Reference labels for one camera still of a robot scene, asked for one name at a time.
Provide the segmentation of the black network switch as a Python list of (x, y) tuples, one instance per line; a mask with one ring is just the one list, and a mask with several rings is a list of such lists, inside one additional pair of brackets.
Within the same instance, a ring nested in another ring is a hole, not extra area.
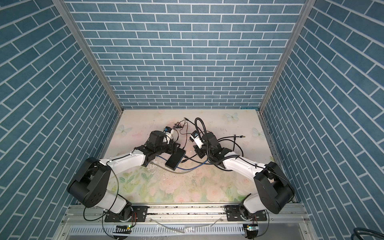
[(183, 160), (184, 156), (186, 154), (186, 151), (183, 149), (177, 149), (169, 159), (166, 161), (165, 166), (171, 170), (175, 170), (180, 162)]

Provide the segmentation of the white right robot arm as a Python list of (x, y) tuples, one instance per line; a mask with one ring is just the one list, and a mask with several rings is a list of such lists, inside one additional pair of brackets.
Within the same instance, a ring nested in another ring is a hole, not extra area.
[(223, 148), (213, 133), (200, 135), (194, 131), (190, 140), (195, 143), (194, 149), (200, 158), (206, 156), (213, 165), (253, 181), (257, 192), (248, 194), (239, 204), (239, 211), (246, 220), (263, 210), (278, 214), (293, 200), (295, 190), (276, 163), (263, 164), (248, 160), (231, 149)]

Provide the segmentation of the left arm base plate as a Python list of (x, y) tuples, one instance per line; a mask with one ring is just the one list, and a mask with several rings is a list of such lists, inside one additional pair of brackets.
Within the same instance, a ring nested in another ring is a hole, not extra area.
[(108, 211), (105, 216), (105, 222), (133, 224), (137, 222), (145, 222), (148, 209), (148, 206), (128, 206), (119, 214)]

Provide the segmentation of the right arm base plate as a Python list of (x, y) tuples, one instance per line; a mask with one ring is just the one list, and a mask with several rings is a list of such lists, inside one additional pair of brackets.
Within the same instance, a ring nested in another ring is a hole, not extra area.
[(266, 221), (267, 215), (264, 210), (251, 213), (241, 205), (225, 205), (224, 211), (229, 222), (239, 221)]

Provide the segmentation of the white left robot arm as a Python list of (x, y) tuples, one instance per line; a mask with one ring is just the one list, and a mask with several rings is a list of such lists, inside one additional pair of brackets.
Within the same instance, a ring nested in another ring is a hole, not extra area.
[(153, 131), (143, 145), (128, 154), (101, 160), (86, 159), (69, 182), (67, 191), (86, 208), (102, 208), (125, 221), (132, 214), (132, 203), (120, 196), (118, 190), (115, 193), (108, 190), (111, 178), (118, 181), (119, 173), (138, 166), (147, 167), (156, 156), (164, 153), (171, 156), (170, 161), (176, 162), (175, 169), (186, 151), (166, 133)]

